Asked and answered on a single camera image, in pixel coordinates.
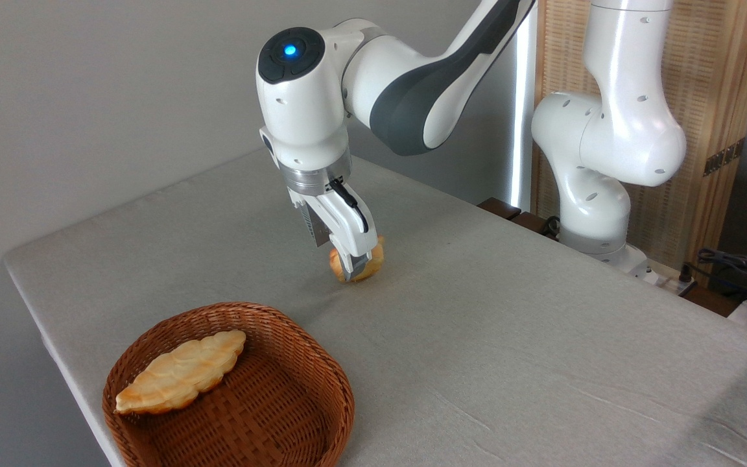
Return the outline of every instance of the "white wall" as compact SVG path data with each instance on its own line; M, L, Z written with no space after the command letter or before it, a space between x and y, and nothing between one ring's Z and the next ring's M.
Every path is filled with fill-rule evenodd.
M106 464L6 251L261 147L253 63L277 30L364 17L436 54L477 3L0 1L0 465ZM415 177L474 202L507 192L504 62L444 148L410 162ZM367 130L351 137L356 154L397 157Z

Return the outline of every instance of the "basket rim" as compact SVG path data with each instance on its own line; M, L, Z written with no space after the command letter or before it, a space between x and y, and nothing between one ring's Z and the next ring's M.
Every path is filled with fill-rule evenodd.
M326 467L327 465L334 465L344 451L344 447L348 443L350 437L350 432L353 429L355 401L353 401L353 391L350 388L350 382L347 378L347 375L345 375L344 370L342 369L338 361L332 358L332 356L329 355L329 353L325 349L323 349L322 346L320 346L319 342L311 337L311 335L308 334L307 331L303 330L301 326L291 320L290 317L277 310L276 308L268 307L267 305L256 304L255 302L216 302L216 304L203 305L202 307L183 311L183 313L178 313L175 316L163 319L162 321L149 328L146 332L143 332L143 334L141 334L121 354L121 356L117 359L116 363L112 366L112 369L107 375L106 385L103 388L102 410L104 419L106 419L106 425L108 426L109 431L112 432L112 437L115 440L115 444L121 452L125 463L127 465L134 466L143 465L141 463L142 460L140 459L139 454L137 454L136 447L134 447L134 444L130 442L125 433L126 429L124 429L121 425L121 416L119 416L119 414L113 413L116 392L122 390L122 388L117 387L117 385L120 384L118 382L118 375L124 368L124 366L121 366L121 363L127 361L128 358L130 358L130 356L133 355L134 352L136 352L137 348L142 346L143 343L147 342L149 337L151 337L155 333L158 333L163 328L168 328L168 326L171 326L172 323L179 322L191 316L208 313L208 311L217 311L222 309L232 311L243 310L249 311L249 313L261 313L267 315L269 319L275 320L276 322L284 326L287 331L292 332L296 335L297 338L300 338L306 345L308 352L311 352L315 357L319 358L321 361L323 361L324 364L326 364L326 366L328 366L328 369L330 370L330 372L332 372L332 375L338 382L338 387L340 387L341 402L344 404L344 410L341 413L341 429L338 430L332 440L328 440L328 446L326 447L326 450L324 450L322 458L317 464L315 464L315 466Z

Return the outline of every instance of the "croissant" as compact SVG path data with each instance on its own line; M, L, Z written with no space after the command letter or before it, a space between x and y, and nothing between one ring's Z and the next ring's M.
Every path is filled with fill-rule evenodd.
M220 383L235 366L244 342L243 331L221 331L159 355L117 395L115 412L162 414L183 409Z

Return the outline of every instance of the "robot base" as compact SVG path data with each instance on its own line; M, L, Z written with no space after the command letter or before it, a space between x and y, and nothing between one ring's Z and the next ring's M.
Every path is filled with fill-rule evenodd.
M587 254L602 263L610 264L615 269L639 278L652 285L658 284L659 275L650 268L646 255L640 249L628 245L622 246L614 252L605 252L605 254Z

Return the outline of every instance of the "brown woven basket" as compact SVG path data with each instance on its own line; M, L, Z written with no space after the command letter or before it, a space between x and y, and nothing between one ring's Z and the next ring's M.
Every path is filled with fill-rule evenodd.
M179 411L113 413L115 397L158 355L218 331L246 332L244 352L220 385ZM335 465L353 425L341 367L291 319L263 305L197 308L158 323L117 361L103 413L128 465Z

